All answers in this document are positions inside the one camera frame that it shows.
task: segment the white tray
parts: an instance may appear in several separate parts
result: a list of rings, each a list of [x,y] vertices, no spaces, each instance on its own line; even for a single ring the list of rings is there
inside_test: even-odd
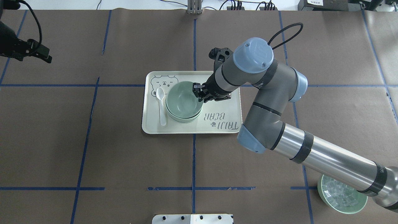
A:
[[[199,117],[190,123],[180,123],[166,115],[166,126],[160,125],[159,103],[154,94],[159,85],[167,96],[168,91],[176,83],[191,81],[202,84],[212,73],[212,71],[150,72],[145,80],[144,109],[142,111],[142,129],[144,132],[148,134],[238,133],[242,125],[239,88],[231,93],[229,100],[208,101],[203,104]]]

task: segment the green bowl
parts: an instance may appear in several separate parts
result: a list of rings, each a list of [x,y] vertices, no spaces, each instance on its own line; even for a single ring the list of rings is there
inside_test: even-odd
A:
[[[368,201],[368,196],[325,175],[319,178],[318,193],[328,206],[344,214],[361,211]]]
[[[203,101],[192,92],[192,82],[180,82],[174,85],[166,96],[167,113],[178,122],[188,123],[197,118],[202,110]]]

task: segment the white spoon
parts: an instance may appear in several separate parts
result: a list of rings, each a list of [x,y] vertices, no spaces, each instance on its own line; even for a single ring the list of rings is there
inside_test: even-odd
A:
[[[156,98],[159,100],[160,125],[165,126],[166,114],[164,113],[164,105],[163,105],[164,91],[161,87],[156,89]]]

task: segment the blue joint cap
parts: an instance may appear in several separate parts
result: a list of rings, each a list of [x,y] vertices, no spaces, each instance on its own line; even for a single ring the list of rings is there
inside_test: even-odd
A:
[[[293,68],[293,69],[295,70],[296,76],[297,76],[297,88],[296,88],[296,92],[295,92],[294,96],[289,100],[289,102],[296,102],[299,99],[301,99],[301,97],[307,91],[307,87],[308,87],[307,78],[303,74],[298,72],[295,68]]]
[[[241,44],[233,54],[235,65],[250,74],[265,72],[273,61],[272,47],[258,37],[252,37]]]
[[[246,149],[255,153],[264,153],[265,147],[250,133],[250,131],[242,124],[238,134],[238,142]]]

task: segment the gray robot arm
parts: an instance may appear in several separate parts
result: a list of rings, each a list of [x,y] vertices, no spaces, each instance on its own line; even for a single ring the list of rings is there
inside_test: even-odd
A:
[[[397,167],[384,167],[280,120],[287,103],[299,100],[308,83],[297,70],[274,60],[266,41],[250,38],[235,53],[215,48],[209,56],[215,60],[214,73],[202,85],[193,85],[200,101],[228,99],[246,82],[258,88],[238,134],[242,146],[256,153],[278,152],[398,212]]]

